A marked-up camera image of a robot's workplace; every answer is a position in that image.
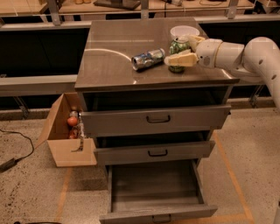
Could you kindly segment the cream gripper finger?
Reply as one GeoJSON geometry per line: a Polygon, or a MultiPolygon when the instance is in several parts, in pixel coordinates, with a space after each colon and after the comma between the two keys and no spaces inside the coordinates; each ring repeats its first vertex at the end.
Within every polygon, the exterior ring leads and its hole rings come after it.
{"type": "Polygon", "coordinates": [[[199,61],[196,53],[190,50],[184,50],[179,53],[174,53],[173,55],[167,56],[164,59],[164,63],[167,66],[174,67],[193,67],[199,61]]]}
{"type": "Polygon", "coordinates": [[[205,38],[196,35],[187,35],[187,38],[189,40],[190,47],[194,52],[196,51],[197,46],[205,40],[205,38]]]}

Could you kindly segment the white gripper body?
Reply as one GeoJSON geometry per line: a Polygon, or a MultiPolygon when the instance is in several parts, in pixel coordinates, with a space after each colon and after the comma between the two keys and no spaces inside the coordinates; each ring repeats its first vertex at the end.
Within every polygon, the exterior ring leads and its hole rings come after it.
{"type": "Polygon", "coordinates": [[[209,38],[200,42],[196,48],[198,64],[206,68],[215,68],[216,54],[221,44],[222,40],[216,38],[209,38]]]}

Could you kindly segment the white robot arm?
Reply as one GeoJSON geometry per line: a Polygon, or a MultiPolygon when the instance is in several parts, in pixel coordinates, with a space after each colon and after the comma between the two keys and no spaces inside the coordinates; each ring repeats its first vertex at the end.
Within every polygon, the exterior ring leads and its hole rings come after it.
{"type": "Polygon", "coordinates": [[[234,110],[226,127],[213,133],[213,161],[218,183],[217,201],[224,205],[218,216],[205,224],[274,224],[279,203],[279,108],[280,50],[269,38],[250,40],[246,45],[219,39],[191,38],[192,51],[169,56],[168,64],[222,68],[241,84],[265,84],[274,108],[234,110]]]}

